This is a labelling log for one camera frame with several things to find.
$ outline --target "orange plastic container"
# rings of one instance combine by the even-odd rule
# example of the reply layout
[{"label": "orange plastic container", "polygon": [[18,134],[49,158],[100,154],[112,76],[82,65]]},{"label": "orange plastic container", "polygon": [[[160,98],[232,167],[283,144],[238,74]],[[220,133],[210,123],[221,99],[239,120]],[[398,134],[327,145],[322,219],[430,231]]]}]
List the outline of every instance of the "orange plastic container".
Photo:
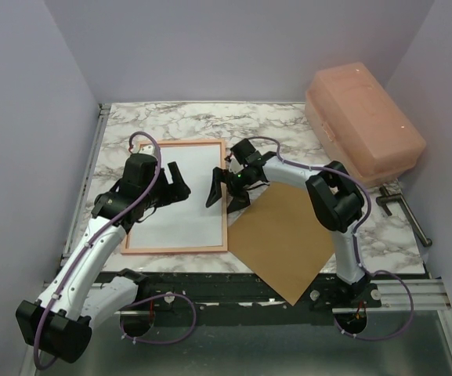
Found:
[{"label": "orange plastic container", "polygon": [[306,92],[306,117],[328,157],[366,186],[413,168],[426,146],[362,63],[318,71]]}]

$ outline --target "white marble surface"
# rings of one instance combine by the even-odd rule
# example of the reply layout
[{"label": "white marble surface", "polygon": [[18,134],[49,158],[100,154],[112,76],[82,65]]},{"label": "white marble surface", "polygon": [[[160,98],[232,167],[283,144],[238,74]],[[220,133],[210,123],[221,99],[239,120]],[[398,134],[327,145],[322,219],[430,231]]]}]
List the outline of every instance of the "white marble surface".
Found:
[{"label": "white marble surface", "polygon": [[[87,196],[79,234],[88,222],[93,200],[108,190],[121,176],[128,157],[128,138],[143,130],[156,139],[224,138],[232,146],[244,137],[270,136],[282,143],[282,154],[307,164],[326,164],[327,155],[304,116],[302,104],[264,103],[117,103],[112,106]],[[273,145],[255,141],[265,153]],[[389,190],[398,190],[391,185]],[[412,229],[398,204],[390,204],[387,217],[375,204],[371,191],[371,217],[360,229],[363,259],[368,269],[387,269],[394,273],[423,273],[424,267]],[[228,216],[231,224],[240,212]],[[117,249],[107,260],[104,271],[130,268],[146,272],[248,273],[250,269],[230,253],[208,255],[121,255]],[[335,272],[332,257],[321,270]]]}]

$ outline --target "white board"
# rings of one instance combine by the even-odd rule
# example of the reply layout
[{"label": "white board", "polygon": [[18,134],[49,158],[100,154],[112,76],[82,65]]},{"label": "white board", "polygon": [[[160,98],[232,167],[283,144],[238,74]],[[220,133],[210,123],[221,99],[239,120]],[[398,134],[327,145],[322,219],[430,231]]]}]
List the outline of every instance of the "white board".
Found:
[{"label": "white board", "polygon": [[168,163],[176,161],[191,194],[185,201],[159,208],[149,218],[152,209],[147,210],[143,218],[147,220],[133,226],[124,253],[136,253],[134,249],[144,253],[141,248],[163,248],[161,251],[172,252],[172,248],[223,245],[223,204],[218,201],[210,208],[204,206],[210,193],[212,170],[222,165],[222,148],[221,143],[162,145],[162,166],[168,181],[172,181]]}]

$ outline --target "brown paper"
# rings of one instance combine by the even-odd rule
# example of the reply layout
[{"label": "brown paper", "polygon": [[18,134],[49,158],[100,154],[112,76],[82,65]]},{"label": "brown paper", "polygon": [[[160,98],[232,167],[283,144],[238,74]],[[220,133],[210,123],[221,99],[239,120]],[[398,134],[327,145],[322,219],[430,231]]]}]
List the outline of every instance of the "brown paper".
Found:
[{"label": "brown paper", "polygon": [[229,228],[229,250],[294,305],[334,253],[306,190],[272,183]]}]

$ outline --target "wall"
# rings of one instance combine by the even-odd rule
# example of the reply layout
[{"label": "wall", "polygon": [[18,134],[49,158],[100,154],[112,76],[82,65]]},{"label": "wall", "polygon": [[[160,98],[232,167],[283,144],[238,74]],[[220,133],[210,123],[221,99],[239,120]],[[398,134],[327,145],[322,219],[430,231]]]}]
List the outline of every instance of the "wall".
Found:
[{"label": "wall", "polygon": [[432,0],[45,0],[102,103],[304,100],[362,60],[385,84]]},{"label": "wall", "polygon": [[15,310],[57,267],[98,106],[42,0],[0,0],[0,375],[25,344]]},{"label": "wall", "polygon": [[402,181],[433,239],[428,267],[443,277],[452,302],[452,2],[433,5],[387,90],[428,143]]}]

